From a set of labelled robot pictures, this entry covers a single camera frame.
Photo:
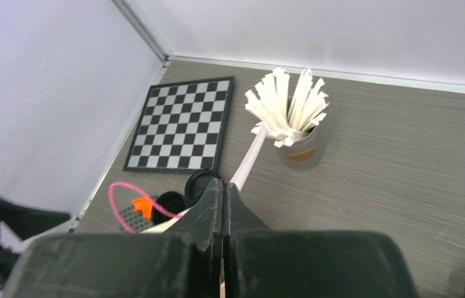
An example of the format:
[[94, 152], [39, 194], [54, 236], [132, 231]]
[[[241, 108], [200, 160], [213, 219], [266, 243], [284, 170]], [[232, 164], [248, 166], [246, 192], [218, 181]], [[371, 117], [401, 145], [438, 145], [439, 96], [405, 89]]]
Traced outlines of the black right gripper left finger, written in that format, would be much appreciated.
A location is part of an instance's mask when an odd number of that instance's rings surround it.
[[161, 233], [66, 233], [33, 241], [3, 297], [219, 297], [223, 182]]

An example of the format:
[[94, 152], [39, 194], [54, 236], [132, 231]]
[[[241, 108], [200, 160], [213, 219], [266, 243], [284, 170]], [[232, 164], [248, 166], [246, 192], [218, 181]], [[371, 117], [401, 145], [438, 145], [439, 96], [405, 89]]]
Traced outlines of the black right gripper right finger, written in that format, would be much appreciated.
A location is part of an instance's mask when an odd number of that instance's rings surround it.
[[226, 297], [418, 297], [404, 256], [369, 230], [273, 230], [228, 184], [223, 195]]

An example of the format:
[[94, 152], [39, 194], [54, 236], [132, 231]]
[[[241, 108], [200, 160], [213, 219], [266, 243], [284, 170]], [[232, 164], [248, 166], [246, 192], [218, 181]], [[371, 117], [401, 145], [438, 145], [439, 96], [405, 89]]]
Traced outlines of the pink cakes paper bag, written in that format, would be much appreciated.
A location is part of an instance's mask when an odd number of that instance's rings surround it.
[[[156, 209], [160, 214], [165, 215], [169, 218], [166, 222], [163, 222], [159, 225], [155, 225], [152, 228], [147, 230], [142, 230], [141, 232], [137, 232], [134, 230], [120, 215], [119, 210], [116, 206], [115, 199], [114, 199], [114, 189], [116, 187], [124, 187], [127, 189], [131, 189], [137, 192], [140, 197], [134, 199], [132, 201], [134, 212], [141, 212], [143, 216], [148, 216], [147, 219], [151, 218], [151, 212], [153, 209]], [[129, 233], [162, 233], [169, 229], [173, 224], [175, 224], [181, 217], [183, 217], [187, 212], [191, 210], [191, 207], [178, 213], [174, 214], [168, 211], [164, 206], [157, 203], [157, 201], [153, 200], [150, 195], [148, 195], [143, 189], [139, 188], [138, 186], [126, 182], [126, 181], [117, 181], [112, 183], [107, 191], [109, 204], [112, 208], [115, 218], [119, 222], [119, 224]]]

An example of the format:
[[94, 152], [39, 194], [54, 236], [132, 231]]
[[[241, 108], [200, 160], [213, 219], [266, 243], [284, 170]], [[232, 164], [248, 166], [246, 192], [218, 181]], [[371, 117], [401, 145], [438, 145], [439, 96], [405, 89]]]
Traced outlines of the single white stirrer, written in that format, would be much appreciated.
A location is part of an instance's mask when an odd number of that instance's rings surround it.
[[251, 173], [269, 131], [269, 127], [266, 122], [261, 122], [256, 129], [258, 129], [256, 137], [252, 141], [242, 162], [230, 180], [230, 183], [234, 184], [239, 192], [243, 189], [245, 182]]

